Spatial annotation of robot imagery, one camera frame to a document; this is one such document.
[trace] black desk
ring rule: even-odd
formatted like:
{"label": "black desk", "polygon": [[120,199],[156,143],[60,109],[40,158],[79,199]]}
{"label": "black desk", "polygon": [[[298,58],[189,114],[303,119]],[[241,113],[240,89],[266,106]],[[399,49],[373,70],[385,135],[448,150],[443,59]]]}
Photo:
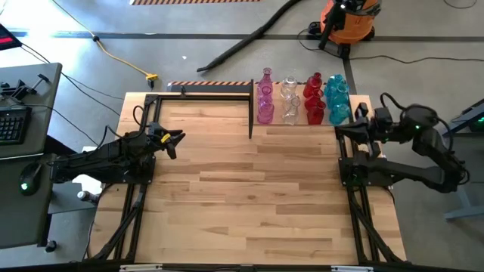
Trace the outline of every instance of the black desk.
{"label": "black desk", "polygon": [[[32,86],[41,73],[50,82],[42,82],[36,88],[38,94],[27,95],[23,102],[53,107],[61,69],[59,63],[0,68],[0,81],[15,86],[18,79],[21,79]],[[0,101],[0,107],[10,105],[9,100]],[[0,249],[32,244],[45,246],[53,214],[94,208],[91,203],[77,199],[80,184],[69,182],[53,186],[49,179],[50,167],[47,165],[42,168],[39,190],[32,196],[20,194],[18,178],[27,164],[37,159],[51,161],[55,158],[52,154],[74,153],[47,135],[50,120],[51,110],[33,107],[24,143],[0,146]]]}
{"label": "black desk", "polygon": [[0,249],[40,243],[45,229],[47,209],[52,192],[50,168],[42,167],[39,190],[32,196],[20,193],[18,177],[23,168],[52,155],[0,160]]}
{"label": "black desk", "polygon": [[[11,87],[17,85],[19,79],[28,86],[33,86],[39,80],[38,74],[46,76],[50,82],[42,82],[36,88],[38,94],[28,94],[22,101],[25,104],[41,104],[54,107],[55,95],[61,78],[62,65],[60,63],[48,63],[29,66],[16,66],[0,68],[0,81],[7,82]],[[10,100],[0,101],[0,107],[12,105]],[[27,129],[23,144],[0,146],[0,158],[16,156],[28,156],[44,152],[47,130],[51,121],[52,111],[45,107],[33,107],[32,118]]]}

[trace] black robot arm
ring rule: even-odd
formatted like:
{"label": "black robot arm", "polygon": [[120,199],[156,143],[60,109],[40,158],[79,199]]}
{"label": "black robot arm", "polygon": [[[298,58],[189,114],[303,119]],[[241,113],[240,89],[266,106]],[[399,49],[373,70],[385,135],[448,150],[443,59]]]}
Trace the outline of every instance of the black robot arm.
{"label": "black robot arm", "polygon": [[[378,108],[374,117],[368,118],[365,104],[358,105],[356,121],[336,127],[337,137],[347,136],[357,144],[366,144],[368,152],[356,151],[352,158],[340,159],[342,182],[346,186],[388,186],[404,178],[420,181],[441,193],[457,190],[469,172],[454,151],[445,147],[437,130],[441,120],[435,110],[421,105],[403,108],[400,122],[394,122],[388,108]],[[431,158],[438,166],[419,168],[389,162],[378,157],[380,148],[375,141],[405,143],[413,140],[412,150]]]}
{"label": "black robot arm", "polygon": [[149,184],[153,153],[166,150],[175,159],[175,147],[184,136],[182,130],[169,131],[152,122],[148,133],[132,131],[91,152],[59,156],[51,163],[51,180],[63,183],[84,174],[107,184]]}

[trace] computer mouse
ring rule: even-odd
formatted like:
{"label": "computer mouse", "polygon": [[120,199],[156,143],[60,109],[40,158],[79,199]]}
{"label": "computer mouse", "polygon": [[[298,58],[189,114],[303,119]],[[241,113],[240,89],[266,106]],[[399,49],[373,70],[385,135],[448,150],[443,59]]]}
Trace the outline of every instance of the computer mouse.
{"label": "computer mouse", "polygon": [[40,187],[40,172],[42,164],[38,162],[25,166],[19,177],[20,193],[24,196],[32,196]]}

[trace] vacuum hose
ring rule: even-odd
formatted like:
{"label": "vacuum hose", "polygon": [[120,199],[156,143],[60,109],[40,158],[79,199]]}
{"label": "vacuum hose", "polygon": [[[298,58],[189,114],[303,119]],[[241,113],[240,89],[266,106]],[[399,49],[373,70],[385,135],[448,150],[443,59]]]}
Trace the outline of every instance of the vacuum hose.
{"label": "vacuum hose", "polygon": [[222,64],[225,60],[231,57],[233,54],[239,52],[240,49],[246,47],[249,43],[253,42],[256,39],[260,39],[264,33],[269,30],[275,22],[279,20],[279,18],[284,14],[287,10],[292,8],[295,4],[299,3],[301,0],[289,0],[286,4],[284,4],[274,15],[272,15],[271,19],[265,25],[259,27],[256,31],[252,32],[249,36],[247,36],[242,41],[238,42],[236,45],[232,46],[230,49],[225,51],[220,56],[216,57],[215,60],[212,60],[207,66],[201,67],[197,69],[197,72],[203,72],[210,70],[218,65]]}

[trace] blue glass vase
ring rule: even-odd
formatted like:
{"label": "blue glass vase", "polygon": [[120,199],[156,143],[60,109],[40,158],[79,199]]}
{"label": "blue glass vase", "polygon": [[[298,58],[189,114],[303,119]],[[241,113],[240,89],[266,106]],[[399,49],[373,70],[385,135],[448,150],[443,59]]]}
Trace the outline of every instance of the blue glass vase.
{"label": "blue glass vase", "polygon": [[349,117],[351,110],[348,104],[337,104],[331,108],[330,123],[331,125],[341,125]]}
{"label": "blue glass vase", "polygon": [[327,100],[328,106],[330,109],[333,109],[334,106],[340,105],[340,104],[345,104],[347,105],[349,102],[349,89],[348,85],[346,83],[340,83],[336,91],[330,94],[331,97]]}
{"label": "blue glass vase", "polygon": [[329,100],[331,98],[331,95],[333,94],[332,88],[336,89],[340,83],[344,82],[345,79],[340,74],[331,76],[327,81],[326,87],[324,88],[324,95],[326,95],[326,99]]}

